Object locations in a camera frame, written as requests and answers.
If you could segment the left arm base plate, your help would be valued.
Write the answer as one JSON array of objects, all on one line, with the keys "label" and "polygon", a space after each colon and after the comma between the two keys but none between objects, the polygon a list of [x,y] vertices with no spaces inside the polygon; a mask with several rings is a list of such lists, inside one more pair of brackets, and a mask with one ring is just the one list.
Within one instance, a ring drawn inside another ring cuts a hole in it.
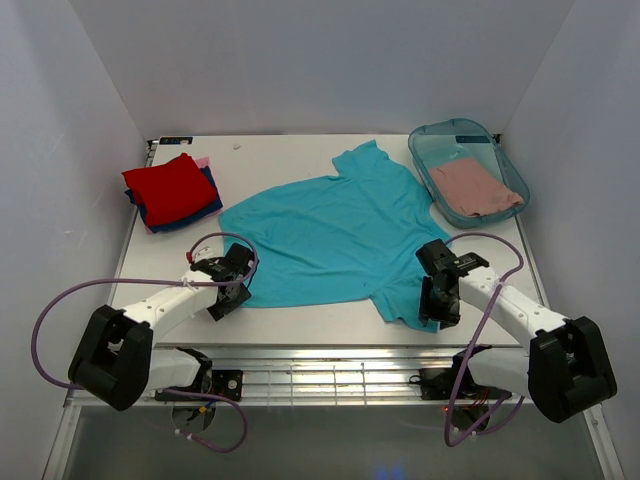
[{"label": "left arm base plate", "polygon": [[197,401],[207,400],[208,395],[216,395],[238,402],[242,398],[244,372],[237,369],[214,369],[208,373],[200,386],[171,387],[169,391],[157,391],[156,401]]}]

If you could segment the teal t shirt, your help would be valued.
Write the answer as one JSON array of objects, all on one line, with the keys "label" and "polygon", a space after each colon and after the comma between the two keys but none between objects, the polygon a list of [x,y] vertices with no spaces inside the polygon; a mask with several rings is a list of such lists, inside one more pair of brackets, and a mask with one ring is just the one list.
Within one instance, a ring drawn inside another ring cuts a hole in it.
[{"label": "teal t shirt", "polygon": [[386,322],[435,333],[419,304],[417,250],[448,234],[410,170],[375,141],[334,158],[335,174],[260,192],[220,217],[250,240],[259,265],[248,308],[286,308],[369,299]]}]

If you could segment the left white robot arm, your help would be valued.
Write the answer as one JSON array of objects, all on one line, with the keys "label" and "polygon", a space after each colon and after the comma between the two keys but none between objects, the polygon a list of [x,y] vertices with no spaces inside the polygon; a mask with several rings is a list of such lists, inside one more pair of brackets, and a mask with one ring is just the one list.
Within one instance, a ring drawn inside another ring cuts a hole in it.
[{"label": "left white robot arm", "polygon": [[116,309],[91,315],[72,358],[68,378],[117,411],[150,391],[175,389],[194,397],[212,392],[212,360],[194,349],[154,349],[188,318],[207,313],[219,321],[250,299],[242,281],[253,276],[254,253],[233,243],[222,257],[203,249],[176,286]]}]

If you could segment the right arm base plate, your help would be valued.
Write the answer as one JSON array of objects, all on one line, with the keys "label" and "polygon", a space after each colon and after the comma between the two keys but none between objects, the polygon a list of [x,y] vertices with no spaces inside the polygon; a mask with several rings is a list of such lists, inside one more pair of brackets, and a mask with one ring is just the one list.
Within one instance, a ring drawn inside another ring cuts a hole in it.
[{"label": "right arm base plate", "polygon": [[[454,387],[457,371],[454,368],[421,368],[408,379],[420,389],[422,400],[448,400]],[[495,387],[476,384],[468,372],[461,381],[456,399],[480,401],[498,399],[504,392]]]}]

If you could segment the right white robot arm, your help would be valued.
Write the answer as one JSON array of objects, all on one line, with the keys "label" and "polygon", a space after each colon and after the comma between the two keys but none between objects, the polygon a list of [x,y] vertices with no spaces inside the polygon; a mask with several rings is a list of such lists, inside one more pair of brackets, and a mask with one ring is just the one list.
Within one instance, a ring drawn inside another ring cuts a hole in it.
[{"label": "right white robot arm", "polygon": [[445,373],[428,386],[456,399],[481,389],[500,390],[533,401],[549,420],[561,423],[617,394],[618,386],[598,325],[570,319],[507,284],[476,253],[461,256],[442,240],[423,245],[416,257],[426,275],[419,318],[452,328],[461,306],[482,311],[518,342],[506,351],[471,340]]}]

